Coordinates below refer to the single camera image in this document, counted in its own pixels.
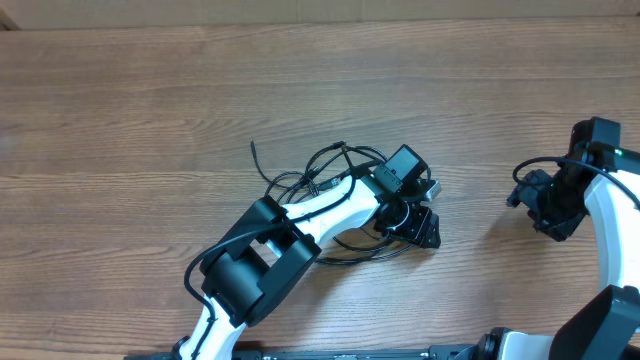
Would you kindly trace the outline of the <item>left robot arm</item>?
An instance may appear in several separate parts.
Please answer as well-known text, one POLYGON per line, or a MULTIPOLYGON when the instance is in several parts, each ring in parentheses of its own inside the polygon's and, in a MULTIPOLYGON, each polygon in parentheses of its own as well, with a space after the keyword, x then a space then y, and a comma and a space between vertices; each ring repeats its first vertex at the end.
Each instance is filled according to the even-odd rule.
POLYGON ((368 146, 334 143, 346 169, 325 181, 314 158, 283 189, 298 201, 280 203, 270 194, 256 200, 213 246, 185 270, 187 292, 203 311, 193 332, 179 340, 172 359, 229 359, 242 331, 265 319, 314 263, 344 266, 383 259, 395 242, 436 249, 441 244, 439 218, 428 207, 440 192, 428 164, 409 146, 389 157, 368 146), (381 234, 378 246, 360 248, 341 260, 321 254, 323 242, 371 223, 381 234))

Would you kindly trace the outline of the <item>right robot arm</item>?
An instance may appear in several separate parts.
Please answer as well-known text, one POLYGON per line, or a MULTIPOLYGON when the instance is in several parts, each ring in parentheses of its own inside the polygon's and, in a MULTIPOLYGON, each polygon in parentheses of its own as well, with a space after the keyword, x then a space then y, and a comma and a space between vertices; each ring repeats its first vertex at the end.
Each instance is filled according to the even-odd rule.
POLYGON ((576 123, 558 170, 515 176, 508 206, 524 204, 533 227, 557 242, 592 221, 600 291, 554 335, 494 328, 471 359, 636 359, 639 332, 639 155, 621 147, 620 123, 592 117, 576 123))

